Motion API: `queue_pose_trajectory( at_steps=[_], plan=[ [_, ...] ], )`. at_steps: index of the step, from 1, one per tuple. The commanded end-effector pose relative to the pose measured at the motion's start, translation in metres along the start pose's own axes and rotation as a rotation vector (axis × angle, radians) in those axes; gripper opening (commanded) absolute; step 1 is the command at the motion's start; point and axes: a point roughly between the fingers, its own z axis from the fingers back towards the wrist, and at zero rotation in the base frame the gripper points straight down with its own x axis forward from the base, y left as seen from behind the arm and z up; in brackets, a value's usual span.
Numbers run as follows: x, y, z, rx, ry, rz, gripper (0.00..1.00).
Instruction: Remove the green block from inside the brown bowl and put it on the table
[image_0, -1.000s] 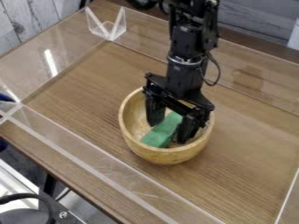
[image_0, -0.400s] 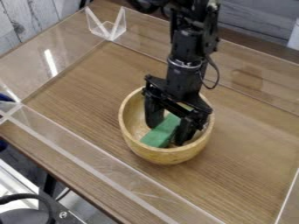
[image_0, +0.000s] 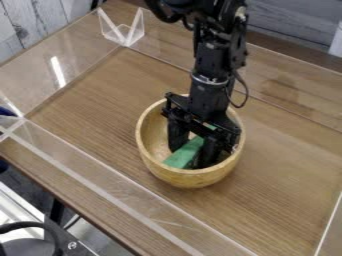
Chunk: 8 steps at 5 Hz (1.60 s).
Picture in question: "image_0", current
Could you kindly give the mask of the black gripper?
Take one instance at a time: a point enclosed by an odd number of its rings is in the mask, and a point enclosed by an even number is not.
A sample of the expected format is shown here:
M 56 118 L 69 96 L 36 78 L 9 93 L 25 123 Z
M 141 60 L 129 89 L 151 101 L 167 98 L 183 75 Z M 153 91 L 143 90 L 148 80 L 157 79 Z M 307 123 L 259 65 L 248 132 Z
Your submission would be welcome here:
M 206 81 L 191 75 L 189 94 L 168 92 L 161 115 L 167 118 L 168 148 L 175 152 L 193 132 L 204 138 L 195 160 L 198 169 L 212 166 L 222 151 L 230 152 L 242 134 L 240 126 L 226 114 L 231 105 L 235 79 Z

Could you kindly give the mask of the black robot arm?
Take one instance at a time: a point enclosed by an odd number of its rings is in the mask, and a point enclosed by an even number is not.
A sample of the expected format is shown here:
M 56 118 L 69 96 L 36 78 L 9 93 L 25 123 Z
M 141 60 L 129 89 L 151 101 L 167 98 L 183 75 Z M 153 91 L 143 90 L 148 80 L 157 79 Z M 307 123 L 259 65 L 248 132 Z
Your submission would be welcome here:
M 230 153 L 242 135 L 227 110 L 242 107 L 232 101 L 234 84 L 243 81 L 238 69 L 246 66 L 246 0 L 144 0 L 156 18 L 181 22 L 193 33 L 195 65 L 185 96 L 168 92 L 161 115 L 167 118 L 168 148 L 177 151 L 196 135 L 203 144 L 191 158 L 193 168 L 215 164 Z

